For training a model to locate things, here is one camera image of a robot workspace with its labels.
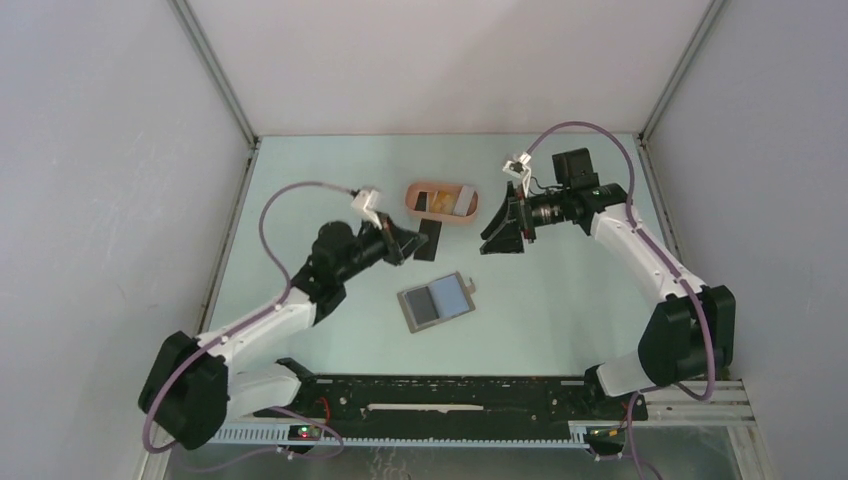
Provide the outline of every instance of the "white wall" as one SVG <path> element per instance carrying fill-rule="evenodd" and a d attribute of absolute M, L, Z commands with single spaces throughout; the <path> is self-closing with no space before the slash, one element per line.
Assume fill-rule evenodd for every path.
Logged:
<path fill-rule="evenodd" d="M 0 112 L 0 478 L 129 478 L 246 144 L 166 0 L 3 2 Z"/>
<path fill-rule="evenodd" d="M 194 0 L 260 134 L 642 128 L 709 0 Z"/>
<path fill-rule="evenodd" d="M 848 2 L 732 1 L 652 139 L 783 478 L 844 478 Z"/>

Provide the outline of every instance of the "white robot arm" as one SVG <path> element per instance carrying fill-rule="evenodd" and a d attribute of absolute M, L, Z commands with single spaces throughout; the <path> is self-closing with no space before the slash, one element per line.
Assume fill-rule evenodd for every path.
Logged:
<path fill-rule="evenodd" d="M 227 420 L 291 403 L 301 382 L 290 368 L 294 362 L 279 361 L 274 345 L 332 313 L 345 298 L 346 281 L 380 260 L 401 265 L 427 241 L 375 211 L 376 196 L 375 190 L 363 189 L 354 198 L 352 206 L 363 218 L 358 234 L 344 222 L 321 227 L 312 253 L 279 298 L 195 338 L 183 332 L 168 337 L 139 407 L 145 413 L 154 410 L 156 423 L 193 449 Z M 165 388 L 172 377 L 174 383 Z"/>
<path fill-rule="evenodd" d="M 708 287 L 689 272 L 648 231 L 639 213 L 627 205 L 617 184 L 601 185 L 586 149 L 554 155 L 558 186 L 528 195 L 529 155 L 506 162 L 503 170 L 521 179 L 510 182 L 500 211 L 481 234 L 482 254 L 523 253 L 536 228 L 570 221 L 604 245 L 633 273 L 647 302 L 656 305 L 636 351 L 590 368 L 587 383 L 604 397 L 663 387 L 707 371 L 704 336 L 691 289 L 710 332 L 715 368 L 730 364 L 736 301 L 727 287 Z"/>

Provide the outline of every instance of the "orange tray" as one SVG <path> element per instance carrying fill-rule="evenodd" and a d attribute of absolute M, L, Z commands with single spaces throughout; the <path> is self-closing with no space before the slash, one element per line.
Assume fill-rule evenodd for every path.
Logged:
<path fill-rule="evenodd" d="M 406 210 L 413 217 L 426 218 L 437 222 L 450 223 L 454 225 L 468 225 L 477 217 L 477 200 L 479 195 L 477 190 L 474 190 L 474 195 L 471 197 L 471 205 L 468 207 L 468 214 L 464 217 L 458 215 L 448 215 L 445 213 L 419 212 L 415 210 L 415 202 L 418 200 L 418 194 L 421 192 L 448 192 L 459 196 L 462 190 L 462 185 L 455 183 L 437 183 L 437 182 L 416 182 L 406 189 Z"/>

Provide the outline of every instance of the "tabletop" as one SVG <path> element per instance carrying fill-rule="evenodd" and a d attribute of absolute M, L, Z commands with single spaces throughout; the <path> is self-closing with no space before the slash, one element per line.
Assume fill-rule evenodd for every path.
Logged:
<path fill-rule="evenodd" d="M 637 146 L 618 135 L 635 162 L 634 205 L 660 237 Z M 347 298 L 324 321 L 276 348 L 316 373 L 439 375 L 582 375 L 636 348 L 653 305 L 640 296 L 626 266 L 576 225 L 537 230 L 520 255 L 479 253 L 480 232 L 504 199 L 511 179 L 504 159 L 524 151 L 534 135 L 386 135 L 264 137 L 250 178 L 209 328 L 230 323 L 269 301 L 283 278 L 263 252 L 259 214 L 279 188 L 321 180 L 350 188 L 375 186 L 379 210 L 398 225 L 419 220 L 404 207 L 407 187 L 428 180 L 468 184 L 479 195 L 476 220 L 444 225 L 435 261 L 380 263 L 345 285 Z M 553 184 L 551 155 L 586 147 L 601 184 L 627 185 L 618 149 L 597 134 L 551 135 L 535 151 L 539 182 Z M 294 274 L 320 226 L 359 219 L 350 197 L 317 188 L 291 191 L 266 219 L 271 248 Z M 473 279 L 476 310 L 411 334 L 397 292 L 459 271 Z"/>

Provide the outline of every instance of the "purple cable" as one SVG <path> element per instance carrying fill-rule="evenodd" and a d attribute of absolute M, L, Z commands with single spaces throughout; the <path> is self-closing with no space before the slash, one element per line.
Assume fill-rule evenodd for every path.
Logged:
<path fill-rule="evenodd" d="M 572 121 L 572 122 L 562 122 L 554 125 L 553 127 L 545 130 L 544 133 L 539 135 L 531 145 L 530 148 L 526 150 L 527 154 L 532 154 L 536 147 L 539 146 L 542 141 L 548 137 L 548 135 L 554 133 L 560 128 L 565 127 L 585 127 L 591 130 L 594 130 L 601 135 L 607 137 L 615 144 L 616 147 L 621 151 L 621 154 L 624 155 L 624 160 L 627 162 L 627 173 L 629 175 L 629 181 L 627 184 L 627 199 L 624 202 L 625 213 L 627 215 L 627 222 L 630 224 L 630 227 L 639 235 L 639 238 L 654 252 L 657 258 L 665 264 L 666 268 L 671 272 L 674 276 L 674 281 L 679 282 L 680 286 L 683 287 L 683 290 L 686 291 L 686 295 L 689 297 L 689 300 L 695 306 L 695 313 L 698 317 L 698 323 L 701 327 L 701 335 L 704 337 L 704 350 L 706 352 L 707 357 L 707 388 L 704 390 L 704 393 L 699 395 L 693 392 L 691 389 L 683 385 L 682 383 L 677 383 L 677 387 L 683 390 L 687 395 L 692 397 L 695 400 L 706 402 L 712 397 L 713 391 L 715 390 L 715 352 L 713 351 L 713 341 L 712 335 L 710 335 L 710 328 L 707 324 L 707 316 L 704 313 L 704 308 L 701 305 L 701 302 L 698 300 L 698 296 L 695 294 L 695 290 L 689 285 L 689 282 L 685 279 L 681 278 L 683 273 L 677 268 L 673 259 L 669 258 L 662 249 L 657 245 L 650 236 L 648 236 L 647 232 L 642 230 L 642 227 L 639 226 L 639 223 L 636 221 L 636 217 L 633 214 L 633 191 L 636 189 L 636 173 L 633 167 L 633 159 L 630 158 L 630 154 L 627 153 L 627 149 L 624 148 L 624 145 L 607 129 L 595 125 L 594 123 L 589 122 L 581 122 L 581 121 Z M 646 389 L 645 392 L 649 392 L 654 390 Z M 627 407 L 627 436 L 628 442 L 630 443 L 630 456 L 633 458 L 633 464 L 636 465 L 636 471 L 639 474 L 640 480 L 644 480 L 645 476 L 642 473 L 642 467 L 640 464 L 645 464 L 648 466 L 649 464 L 645 463 L 643 460 L 639 458 L 638 453 L 636 452 L 636 439 L 633 436 L 633 407 L 636 404 L 636 399 L 639 398 L 640 392 L 634 392 L 630 397 L 630 404 Z M 655 474 L 659 478 L 659 472 L 654 469 L 652 466 L 651 470 L 654 471 Z"/>
<path fill-rule="evenodd" d="M 286 267 L 283 266 L 282 262 L 280 262 L 280 260 L 277 258 L 277 256 L 274 255 L 274 252 L 271 251 L 271 247 L 268 246 L 268 241 L 265 238 L 265 215 L 268 213 L 268 210 L 271 208 L 271 205 L 274 203 L 275 200 L 277 200 L 277 198 L 280 197 L 280 195 L 282 195 L 282 194 L 284 194 L 288 191 L 294 190 L 295 188 L 301 188 L 301 187 L 322 187 L 322 188 L 328 188 L 330 190 L 342 192 L 342 193 L 345 193 L 345 194 L 348 194 L 348 195 L 354 194 L 354 190 L 351 190 L 351 189 L 345 188 L 345 187 L 340 187 L 338 185 L 333 185 L 333 184 L 330 184 L 330 183 L 315 182 L 315 181 L 298 182 L 298 183 L 293 183 L 291 185 L 286 185 L 285 187 L 277 190 L 273 195 L 271 195 L 271 198 L 269 198 L 268 201 L 265 203 L 265 207 L 262 208 L 262 213 L 259 215 L 259 240 L 262 243 L 262 248 L 265 249 L 265 253 L 271 259 L 271 261 L 274 262 L 274 265 L 276 265 L 277 268 L 280 269 L 280 272 L 282 272 L 283 278 L 285 279 L 285 282 L 286 282 L 286 287 L 285 287 L 285 289 L 283 289 L 283 293 L 280 294 L 280 296 L 276 300 L 276 302 L 273 302 L 275 304 L 283 303 L 288 298 L 289 293 L 291 292 L 291 277 L 289 276 L 289 272 L 288 272 L 288 270 L 286 270 Z M 145 419 L 144 419 L 144 429 L 142 431 L 141 440 L 142 440 L 142 443 L 144 444 L 145 450 L 147 450 L 150 453 L 164 453 L 164 452 L 167 452 L 168 450 L 174 448 L 174 445 L 177 443 L 176 440 L 174 440 L 174 441 L 172 441 L 168 444 L 157 447 L 157 446 L 153 445 L 153 442 L 150 439 L 150 430 L 153 428 L 153 419 L 156 417 L 156 412 L 159 411 L 159 407 L 162 405 L 162 401 L 164 400 L 165 395 L 168 394 L 168 391 L 171 390 L 171 387 L 174 386 L 174 383 L 176 383 L 177 379 L 180 378 L 180 376 L 183 373 L 185 373 L 185 371 L 188 370 L 188 368 L 198 358 L 200 358 L 204 353 L 208 352 L 213 347 L 219 345 L 221 343 L 222 337 L 225 337 L 225 336 L 226 337 L 232 337 L 232 336 L 236 335 L 237 333 L 241 332 L 245 328 L 256 323 L 259 319 L 261 319 L 262 317 L 264 317 L 265 315 L 267 315 L 268 313 L 270 313 L 273 310 L 274 310 L 273 304 L 259 310 L 255 314 L 251 315 L 249 318 L 238 323 L 233 328 L 227 330 L 223 334 L 212 339 L 209 343 L 200 347 L 200 349 L 198 349 L 191 356 L 189 356 L 182 364 L 180 364 L 179 367 L 177 367 L 174 370 L 174 372 L 171 374 L 171 376 L 168 377 L 168 380 L 166 380 L 165 383 L 162 385 L 162 388 L 159 389 L 159 393 L 156 394 L 156 397 L 153 399 L 153 402 L 150 404 L 150 409 L 147 412 L 147 417 L 145 417 Z"/>

